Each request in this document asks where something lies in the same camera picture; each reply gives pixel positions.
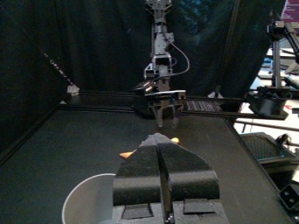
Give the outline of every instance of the black table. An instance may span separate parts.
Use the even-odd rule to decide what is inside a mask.
[[[0,222],[62,223],[63,202],[88,177],[118,172],[120,152],[148,135],[179,137],[219,176],[220,201],[231,224],[293,223],[278,191],[223,118],[183,115],[176,129],[132,111],[58,109],[2,167]]]

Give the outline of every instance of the black curtain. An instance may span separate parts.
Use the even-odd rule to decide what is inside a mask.
[[[220,73],[228,31],[232,29],[222,94],[242,96],[258,75],[270,47],[270,11],[282,11],[285,0],[239,1],[237,23],[231,23],[235,0],[172,1],[168,32],[191,60],[191,71],[172,78],[172,89],[188,95],[208,95]],[[66,61],[82,89],[130,91],[143,81],[150,63],[152,16],[146,1],[60,0],[63,36],[70,51]],[[175,72],[186,68],[183,56]]]
[[[231,23],[237,2],[172,1],[168,32],[191,60],[191,70],[172,77],[171,87],[186,89],[187,95],[214,91],[230,31],[220,93],[242,96],[258,75],[270,47],[269,13],[282,12],[285,0],[241,0]],[[66,96],[67,82],[28,35],[80,89],[96,91],[127,92],[143,81],[152,42],[144,0],[3,0],[2,5],[0,151]],[[184,57],[178,51],[171,54],[178,59],[174,71],[180,72]]]
[[[60,103],[67,83],[54,1],[0,2],[0,152]]]

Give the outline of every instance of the orange object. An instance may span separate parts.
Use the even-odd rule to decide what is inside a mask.
[[[179,138],[178,137],[172,138],[172,142],[178,144],[180,142]]]
[[[132,155],[132,151],[130,151],[130,152],[123,152],[123,153],[120,153],[119,154],[119,156],[122,157],[122,158],[128,158],[131,155]]]

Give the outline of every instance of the black backdrop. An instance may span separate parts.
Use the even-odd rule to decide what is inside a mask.
[[[270,47],[269,12],[281,12],[285,0],[242,0],[234,24],[237,1],[172,1],[168,31],[191,71],[172,78],[171,87],[187,95],[207,95],[215,88],[231,26],[222,94],[242,96],[258,74]],[[0,19],[2,152],[60,103],[67,88],[15,22],[80,89],[130,91],[150,63],[152,20],[144,0],[3,0]],[[186,61],[176,51],[172,56],[180,72]]]

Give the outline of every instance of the white cup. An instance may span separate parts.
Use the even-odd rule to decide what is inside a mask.
[[[112,224],[115,176],[99,174],[74,188],[62,209],[63,224]]]

